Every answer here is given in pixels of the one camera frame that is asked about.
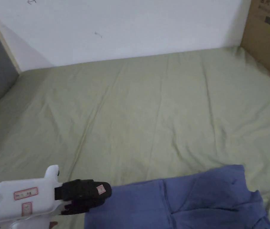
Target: red label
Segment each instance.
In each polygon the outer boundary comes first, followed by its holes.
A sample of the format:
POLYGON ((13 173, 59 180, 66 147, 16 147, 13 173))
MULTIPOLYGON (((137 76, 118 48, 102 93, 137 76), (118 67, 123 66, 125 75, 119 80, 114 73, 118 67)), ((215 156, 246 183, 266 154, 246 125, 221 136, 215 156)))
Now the red label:
POLYGON ((14 200, 21 200, 21 199, 28 198, 31 196, 36 196, 36 195, 38 195, 37 187, 25 189, 25 190, 14 192, 14 200))
POLYGON ((105 193, 106 192, 103 184, 101 184, 100 186, 98 186, 97 187, 97 190, 98 190, 99 195, 101 195, 102 193, 105 193))
POLYGON ((23 203, 21 205, 21 216, 32 215, 32 202, 23 203))

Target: folded garment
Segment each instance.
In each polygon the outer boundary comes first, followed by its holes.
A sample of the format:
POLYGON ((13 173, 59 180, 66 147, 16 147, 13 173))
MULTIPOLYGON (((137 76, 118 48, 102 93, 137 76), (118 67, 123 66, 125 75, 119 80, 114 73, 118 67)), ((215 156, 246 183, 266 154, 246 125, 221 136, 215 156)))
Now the folded garment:
POLYGON ((259 191, 244 167, 113 187, 104 205, 85 214, 85 229, 270 229, 259 191))

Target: white wall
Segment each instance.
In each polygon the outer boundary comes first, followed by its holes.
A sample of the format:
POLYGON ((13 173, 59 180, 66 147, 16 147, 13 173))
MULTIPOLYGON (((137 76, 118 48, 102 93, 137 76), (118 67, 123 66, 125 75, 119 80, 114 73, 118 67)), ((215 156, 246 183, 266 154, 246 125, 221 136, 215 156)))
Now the white wall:
POLYGON ((0 0, 24 70, 239 45, 249 0, 0 0))

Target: green bed sheet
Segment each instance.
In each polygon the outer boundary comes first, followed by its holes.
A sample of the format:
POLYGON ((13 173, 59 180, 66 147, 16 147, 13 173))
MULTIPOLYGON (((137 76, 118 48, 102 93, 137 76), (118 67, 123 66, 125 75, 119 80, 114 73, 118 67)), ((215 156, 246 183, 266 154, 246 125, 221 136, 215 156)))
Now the green bed sheet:
POLYGON ((0 100, 0 181, 53 164, 112 185, 242 164, 270 215, 270 74, 239 47, 24 72, 0 100))

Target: wall mark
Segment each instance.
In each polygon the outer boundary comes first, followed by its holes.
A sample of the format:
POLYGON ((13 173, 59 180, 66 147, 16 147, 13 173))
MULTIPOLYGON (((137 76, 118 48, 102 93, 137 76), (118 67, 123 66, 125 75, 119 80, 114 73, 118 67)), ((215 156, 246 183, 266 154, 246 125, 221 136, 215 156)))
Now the wall mark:
POLYGON ((95 35, 99 36, 101 39, 103 38, 103 36, 99 34, 98 32, 95 32, 95 35))
POLYGON ((36 3, 36 0, 27 0, 27 3, 31 5, 32 2, 36 3))

